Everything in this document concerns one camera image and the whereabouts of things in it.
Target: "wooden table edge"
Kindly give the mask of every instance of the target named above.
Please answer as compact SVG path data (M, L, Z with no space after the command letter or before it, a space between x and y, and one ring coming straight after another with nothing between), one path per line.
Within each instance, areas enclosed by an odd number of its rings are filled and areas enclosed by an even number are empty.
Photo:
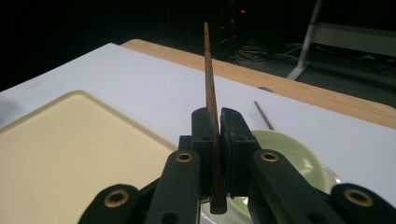
M172 49L141 39L132 39L121 46L169 62L205 71L205 61L201 55ZM218 60L213 60L213 69L216 76L226 77L255 88L267 88L290 99L396 129L396 109L388 105L325 90Z

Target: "chopstick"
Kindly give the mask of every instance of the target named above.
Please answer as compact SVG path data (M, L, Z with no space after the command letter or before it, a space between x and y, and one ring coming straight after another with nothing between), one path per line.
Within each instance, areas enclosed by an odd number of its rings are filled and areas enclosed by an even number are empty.
M210 213L224 214L227 212L226 190L224 177L221 173L221 146L219 140L219 119L216 104L215 81L213 78L212 56L210 52L209 27L205 22L205 91L206 107L212 118L215 131L215 148L213 153L213 197L210 201Z
M262 111L262 108L260 107L259 103L257 101L254 102L256 107L259 109L260 114L262 115L262 118L264 119L265 123L267 124L268 128L270 130L274 130L274 126L272 126L270 120L265 116L264 111Z

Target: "white table surface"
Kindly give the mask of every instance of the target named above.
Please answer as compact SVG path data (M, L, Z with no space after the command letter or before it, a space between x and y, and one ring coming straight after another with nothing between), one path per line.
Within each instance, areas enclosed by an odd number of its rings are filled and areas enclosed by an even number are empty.
M219 112L235 109L250 129L267 129L253 104L258 101L278 131L309 146L343 182L396 205L396 130L222 77L215 76L215 85ZM205 106L203 71L107 44L0 92L0 127L74 90L87 91L175 144L191 134L191 112Z

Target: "dark background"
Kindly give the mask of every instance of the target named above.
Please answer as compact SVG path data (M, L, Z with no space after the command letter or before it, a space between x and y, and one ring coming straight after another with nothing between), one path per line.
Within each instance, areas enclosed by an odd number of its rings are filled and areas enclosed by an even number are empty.
M209 22L212 56L228 55L256 36L276 51L302 43L315 0L8 1L1 3L0 91L107 43L140 38L204 53ZM321 21L396 30L396 1L325 1Z

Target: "green plate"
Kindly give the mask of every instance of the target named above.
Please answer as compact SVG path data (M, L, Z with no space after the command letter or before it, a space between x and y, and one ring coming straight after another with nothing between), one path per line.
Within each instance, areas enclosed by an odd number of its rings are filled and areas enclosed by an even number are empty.
M256 136L262 148L282 153L309 184L324 192L330 192L331 181L327 171L321 165L317 156L306 145L289 135L276 131L255 130L252 133ZM228 204L244 216L250 217L247 206L248 198L229 198Z

